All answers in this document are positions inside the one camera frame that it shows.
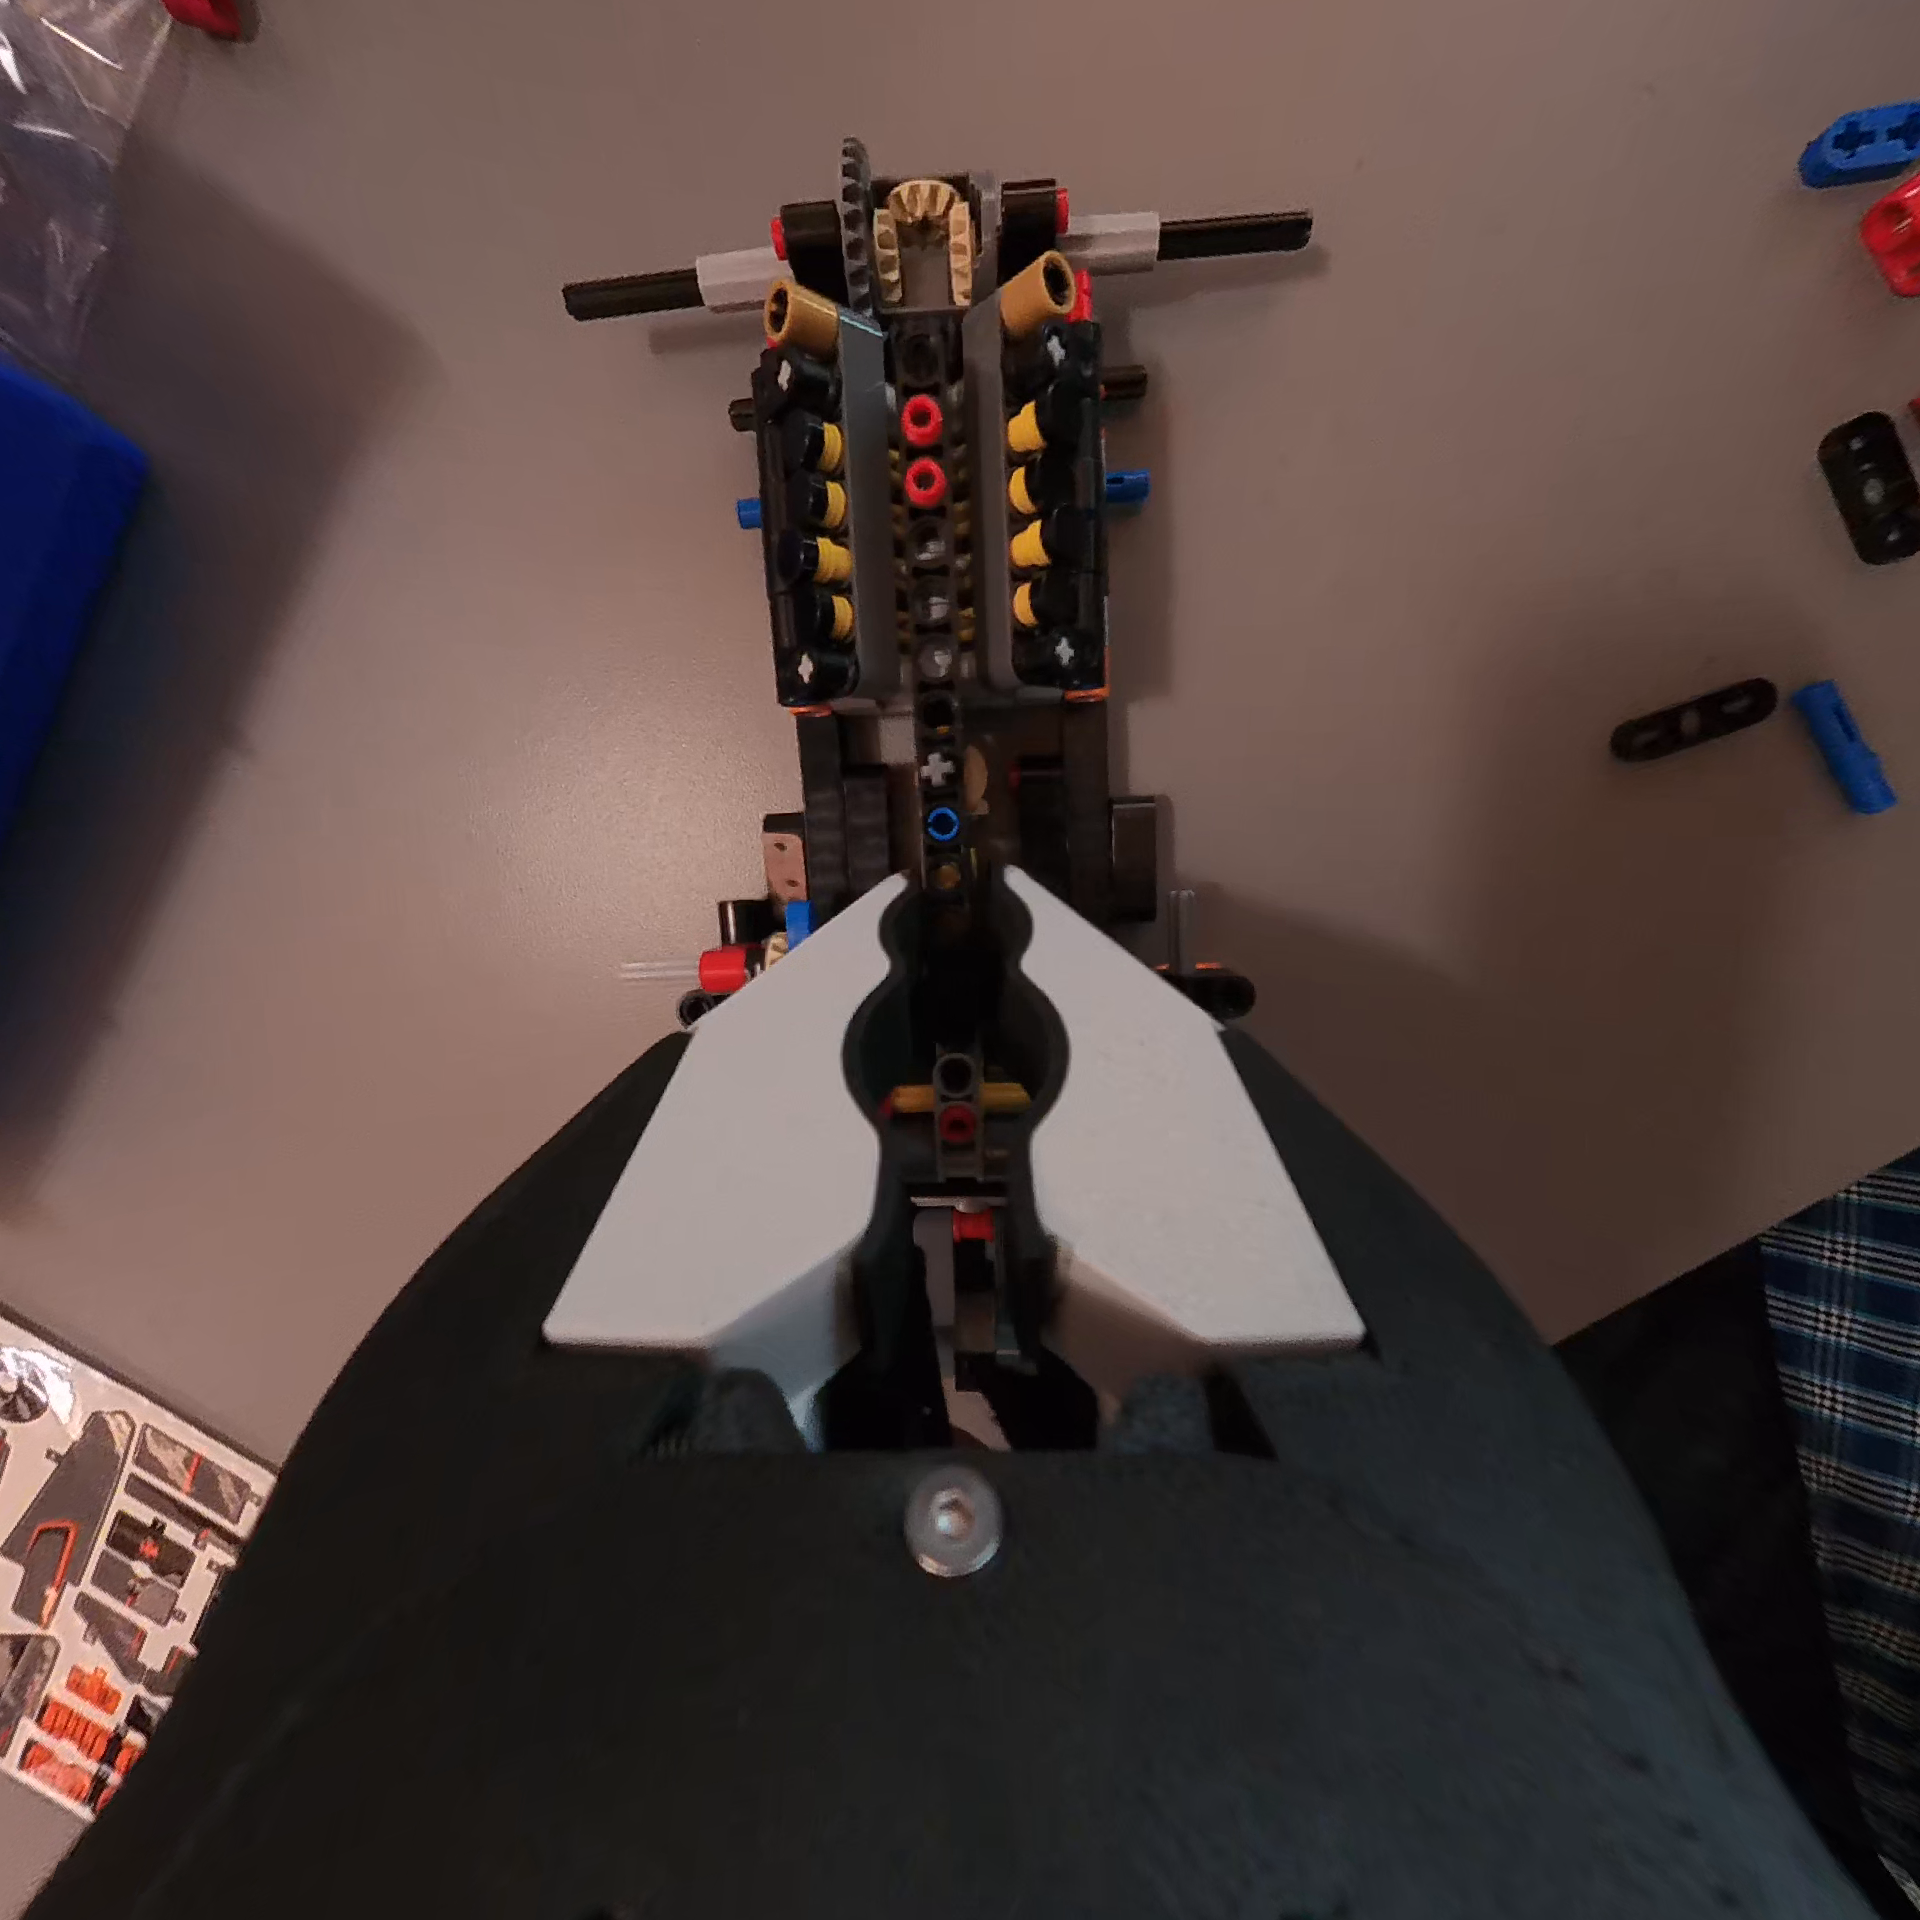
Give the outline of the short black lego beam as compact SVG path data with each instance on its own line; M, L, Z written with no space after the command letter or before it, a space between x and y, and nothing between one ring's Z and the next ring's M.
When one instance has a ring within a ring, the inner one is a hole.
M1890 414L1870 410L1824 433L1819 468L1861 562L1920 553L1920 482Z

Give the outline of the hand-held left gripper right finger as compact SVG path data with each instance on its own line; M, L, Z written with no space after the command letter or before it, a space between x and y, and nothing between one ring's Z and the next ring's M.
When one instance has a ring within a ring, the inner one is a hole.
M995 1080L1017 1221L1004 1310L1037 1358L995 1368L1004 1448L1098 1448L1147 1379L1368 1349L1296 1178L1227 1033L1024 865L995 873L1004 948Z

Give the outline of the clear plastic bag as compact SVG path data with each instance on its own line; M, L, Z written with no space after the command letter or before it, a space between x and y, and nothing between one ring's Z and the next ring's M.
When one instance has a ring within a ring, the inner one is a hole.
M172 37L159 0L0 11L0 345L66 378L118 223L118 170Z

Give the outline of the blue box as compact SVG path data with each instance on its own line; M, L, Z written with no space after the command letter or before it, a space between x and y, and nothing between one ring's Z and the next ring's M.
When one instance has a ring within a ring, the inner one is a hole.
M0 366L0 830L147 482L147 458L62 387Z

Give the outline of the lego technic car chassis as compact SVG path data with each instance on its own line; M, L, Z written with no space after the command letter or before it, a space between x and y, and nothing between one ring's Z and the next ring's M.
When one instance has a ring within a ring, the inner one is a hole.
M1147 378L1110 366L1098 283L1312 242L1312 209L1089 215L1054 175L874 174L845 139L838 189L781 206L761 246L562 283L572 322L756 318L730 424L801 810L761 830L761 892L721 902L714 948L673 976L681 1048L907 880L890 974L845 1038L880 1193L824 1448L939 1450L950 1389L995 1417L995 1368L1037 1358L1004 1319L1004 1262L1037 1281L1037 1231L1008 1159L1026 1095L995 1080L995 873L1024 865L1101 933L1159 913L1159 804L1110 787L1110 518L1147 481L1110 467L1108 417Z

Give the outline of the long blue lego pin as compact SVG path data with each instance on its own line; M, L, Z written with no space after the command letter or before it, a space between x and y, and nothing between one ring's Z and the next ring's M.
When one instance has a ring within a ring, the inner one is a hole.
M1830 680L1795 690L1789 709L1852 813L1877 818L1897 810L1897 790L1882 779L1882 756L1864 739L1845 693Z

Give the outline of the person's plaid trousers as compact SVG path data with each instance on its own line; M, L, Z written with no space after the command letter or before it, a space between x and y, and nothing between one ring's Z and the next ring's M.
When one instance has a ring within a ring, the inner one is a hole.
M1920 1879L1920 1159L1757 1240L1809 1492L1839 1735L1890 1879Z

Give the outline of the short blue lego beam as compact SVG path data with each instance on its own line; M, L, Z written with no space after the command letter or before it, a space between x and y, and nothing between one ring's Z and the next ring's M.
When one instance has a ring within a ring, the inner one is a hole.
M1920 164L1920 104L1856 107L1819 131L1799 156L1799 180L1809 189L1877 188L1917 174Z

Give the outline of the lego sticker sheet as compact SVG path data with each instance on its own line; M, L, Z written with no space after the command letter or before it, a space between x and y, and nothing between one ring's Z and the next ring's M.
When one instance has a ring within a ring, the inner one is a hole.
M0 1319L0 1766L92 1822L151 1748L272 1468Z

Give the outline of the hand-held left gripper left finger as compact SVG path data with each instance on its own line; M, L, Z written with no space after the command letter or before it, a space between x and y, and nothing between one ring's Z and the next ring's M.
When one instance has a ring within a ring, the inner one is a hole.
M883 880L688 1033L548 1307L551 1349L761 1370L824 1448L816 1389L856 1354L852 1252L880 1193L845 1038L890 974L903 898L907 880Z

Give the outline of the thin black lego liftarm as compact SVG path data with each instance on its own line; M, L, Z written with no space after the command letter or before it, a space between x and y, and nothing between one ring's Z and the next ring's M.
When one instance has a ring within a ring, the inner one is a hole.
M1776 709L1778 693L1770 680L1739 680L1615 725L1610 756L1624 766L1678 756L1770 719Z

